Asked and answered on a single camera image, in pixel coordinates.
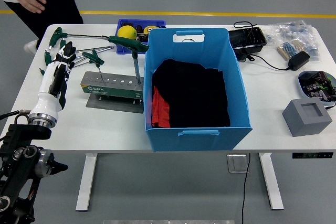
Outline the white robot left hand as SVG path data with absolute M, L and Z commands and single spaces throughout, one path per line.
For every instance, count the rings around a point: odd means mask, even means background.
M 28 116 L 28 123 L 53 128 L 58 113 L 66 104 L 67 81 L 74 66 L 76 48 L 66 43 L 48 64 L 38 92 L 38 101 Z

